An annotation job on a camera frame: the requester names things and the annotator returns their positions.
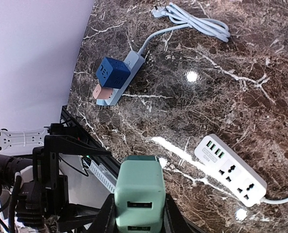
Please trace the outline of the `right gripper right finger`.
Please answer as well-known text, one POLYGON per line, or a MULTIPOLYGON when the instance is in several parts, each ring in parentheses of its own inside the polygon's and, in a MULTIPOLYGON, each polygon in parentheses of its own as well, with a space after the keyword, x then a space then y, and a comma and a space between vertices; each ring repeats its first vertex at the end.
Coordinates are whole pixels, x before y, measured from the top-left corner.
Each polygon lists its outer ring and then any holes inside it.
POLYGON ((163 214, 164 233, 193 233, 193 230, 184 220, 178 206, 170 194, 166 194, 164 214, 163 214))

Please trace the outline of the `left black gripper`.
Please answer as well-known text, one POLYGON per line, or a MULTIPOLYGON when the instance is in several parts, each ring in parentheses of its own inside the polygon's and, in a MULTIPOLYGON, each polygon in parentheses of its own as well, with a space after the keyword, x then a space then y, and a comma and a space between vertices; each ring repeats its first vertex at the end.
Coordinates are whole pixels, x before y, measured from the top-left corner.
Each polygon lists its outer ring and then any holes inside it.
MULTIPOLYGON (((30 182, 24 182, 17 196, 15 208, 18 222, 25 226, 43 226, 45 219, 57 216, 68 204, 67 176, 59 174, 59 154, 111 156, 107 150, 89 146, 68 135, 47 135, 44 147, 32 152, 32 174, 30 182)), ((91 224, 99 210, 66 211, 57 220, 59 232, 91 224)))

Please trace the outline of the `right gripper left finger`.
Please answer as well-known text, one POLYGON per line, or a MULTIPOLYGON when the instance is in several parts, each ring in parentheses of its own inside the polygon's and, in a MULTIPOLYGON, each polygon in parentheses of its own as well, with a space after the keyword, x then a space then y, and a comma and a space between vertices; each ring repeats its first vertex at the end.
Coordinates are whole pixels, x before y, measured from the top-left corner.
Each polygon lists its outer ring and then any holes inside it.
POLYGON ((109 194, 92 223, 92 233, 116 233, 114 194, 109 194))

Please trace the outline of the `green plug adapter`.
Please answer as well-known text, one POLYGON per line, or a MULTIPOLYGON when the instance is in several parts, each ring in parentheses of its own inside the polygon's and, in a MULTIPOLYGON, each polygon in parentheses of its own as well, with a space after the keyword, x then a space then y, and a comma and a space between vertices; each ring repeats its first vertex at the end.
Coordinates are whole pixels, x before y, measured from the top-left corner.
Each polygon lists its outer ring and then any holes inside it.
POLYGON ((156 156, 130 155, 120 166, 115 190, 120 233, 159 233, 163 224, 165 183, 156 156))

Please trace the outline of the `pink plug adapter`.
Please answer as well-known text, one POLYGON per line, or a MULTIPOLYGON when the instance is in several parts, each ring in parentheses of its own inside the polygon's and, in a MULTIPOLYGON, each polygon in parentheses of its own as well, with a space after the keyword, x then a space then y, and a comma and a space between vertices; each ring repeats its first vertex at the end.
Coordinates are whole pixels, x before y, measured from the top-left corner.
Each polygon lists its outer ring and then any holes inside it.
POLYGON ((96 100, 109 100, 115 90, 115 88, 102 87, 100 84, 97 84, 93 91, 93 97, 96 100))

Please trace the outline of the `blue cube socket adapter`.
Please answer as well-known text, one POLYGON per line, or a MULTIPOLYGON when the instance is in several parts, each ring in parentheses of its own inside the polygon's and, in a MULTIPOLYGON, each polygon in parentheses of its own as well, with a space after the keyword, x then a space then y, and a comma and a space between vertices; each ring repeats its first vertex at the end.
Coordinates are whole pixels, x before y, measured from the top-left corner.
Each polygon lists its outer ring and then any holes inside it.
POLYGON ((102 87, 120 89, 131 72, 123 61, 104 57, 96 71, 96 77, 102 87))

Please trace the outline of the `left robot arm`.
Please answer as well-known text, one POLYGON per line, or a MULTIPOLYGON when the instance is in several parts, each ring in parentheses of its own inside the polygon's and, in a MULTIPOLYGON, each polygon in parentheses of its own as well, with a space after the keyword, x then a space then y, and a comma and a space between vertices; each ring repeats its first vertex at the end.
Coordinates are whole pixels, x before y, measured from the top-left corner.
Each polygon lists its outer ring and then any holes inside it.
POLYGON ((15 232, 16 221, 40 230, 51 216, 58 217, 61 232, 79 232, 86 224, 90 224, 91 232, 112 231, 113 198, 106 200, 101 209, 69 202, 68 178, 59 173, 61 154, 110 156, 109 151, 79 140, 71 127, 64 126, 46 135, 43 146, 34 148, 27 158, 0 154, 0 194, 4 186, 12 188, 6 203, 9 208, 6 231, 15 232))

